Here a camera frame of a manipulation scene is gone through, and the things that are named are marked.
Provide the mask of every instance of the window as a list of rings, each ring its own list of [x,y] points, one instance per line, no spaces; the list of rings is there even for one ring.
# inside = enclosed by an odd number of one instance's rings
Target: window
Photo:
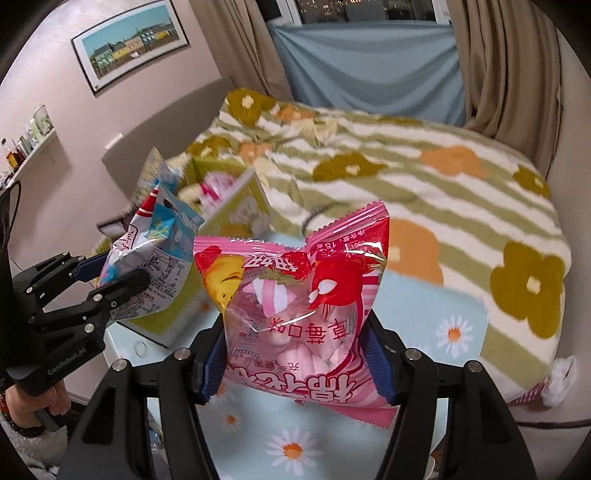
[[[269,0],[258,0],[268,3]],[[321,22],[423,20],[449,23],[446,0],[276,0],[276,21]]]

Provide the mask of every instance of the bracelet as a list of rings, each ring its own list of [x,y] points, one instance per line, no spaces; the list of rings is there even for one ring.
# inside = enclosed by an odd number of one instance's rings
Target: bracelet
[[[2,411],[2,416],[6,423],[8,423],[12,430],[17,432],[19,435],[26,437],[26,438],[34,438],[39,437],[39,435],[43,434],[45,431],[45,427],[42,425],[40,427],[31,427],[28,429],[23,429],[19,427],[16,423],[14,423],[12,417],[10,416],[10,410],[8,410],[8,404],[6,403],[6,393],[0,393],[0,411]]]

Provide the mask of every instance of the yellow cartoon character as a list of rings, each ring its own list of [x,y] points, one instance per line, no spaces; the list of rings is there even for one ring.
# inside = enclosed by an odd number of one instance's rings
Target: yellow cartoon character
[[[220,248],[212,246],[196,254],[195,261],[202,272],[205,291],[224,314],[242,281],[244,257],[221,255]]]

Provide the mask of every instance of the light blue sheet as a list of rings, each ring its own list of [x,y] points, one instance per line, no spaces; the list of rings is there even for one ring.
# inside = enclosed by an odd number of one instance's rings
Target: light blue sheet
[[[431,22],[270,26],[297,101],[463,126],[456,39]]]

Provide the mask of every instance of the pink snack bag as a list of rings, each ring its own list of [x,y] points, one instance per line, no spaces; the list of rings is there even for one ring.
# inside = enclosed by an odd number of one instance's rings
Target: pink snack bag
[[[303,248],[195,237],[203,286],[223,314],[226,376],[388,427],[396,412],[374,386],[358,335],[388,255],[382,202],[313,233]]]

